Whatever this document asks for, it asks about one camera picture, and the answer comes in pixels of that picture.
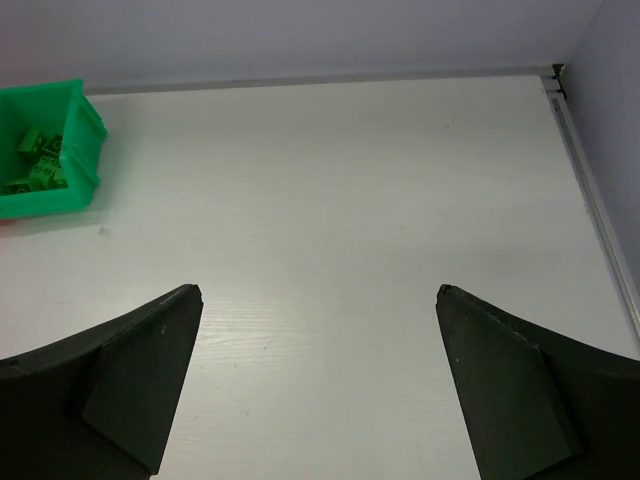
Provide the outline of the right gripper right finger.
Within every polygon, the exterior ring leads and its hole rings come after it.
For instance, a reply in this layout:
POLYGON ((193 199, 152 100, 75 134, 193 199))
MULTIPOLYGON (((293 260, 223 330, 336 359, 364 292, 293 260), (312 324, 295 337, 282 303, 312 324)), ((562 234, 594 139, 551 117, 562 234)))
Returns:
POLYGON ((638 478, 638 361, 452 285, 436 313, 481 478, 638 478))

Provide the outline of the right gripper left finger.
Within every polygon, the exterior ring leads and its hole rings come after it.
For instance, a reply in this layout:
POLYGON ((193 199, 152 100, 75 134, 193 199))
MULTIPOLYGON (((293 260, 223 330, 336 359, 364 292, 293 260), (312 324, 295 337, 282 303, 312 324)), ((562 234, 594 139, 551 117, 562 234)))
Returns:
POLYGON ((203 311, 182 285, 113 320, 1 361, 4 479, 158 474, 203 311))

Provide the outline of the small green lego brick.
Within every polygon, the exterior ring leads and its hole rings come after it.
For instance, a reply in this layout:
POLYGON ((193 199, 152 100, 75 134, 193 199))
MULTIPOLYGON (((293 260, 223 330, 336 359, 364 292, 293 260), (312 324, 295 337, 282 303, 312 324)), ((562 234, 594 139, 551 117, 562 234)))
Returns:
POLYGON ((57 168, 62 168, 58 158, 42 155, 32 167, 30 177, 45 190, 55 189, 51 185, 51 177, 57 168))

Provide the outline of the green curved lego brick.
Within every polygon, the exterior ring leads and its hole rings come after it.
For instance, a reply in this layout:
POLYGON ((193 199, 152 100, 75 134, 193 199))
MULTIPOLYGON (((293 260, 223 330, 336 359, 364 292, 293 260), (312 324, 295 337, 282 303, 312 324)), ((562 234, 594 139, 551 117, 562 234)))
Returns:
POLYGON ((48 139, 41 148, 43 155, 58 158, 61 154, 63 145, 63 137, 60 135, 54 135, 48 139))

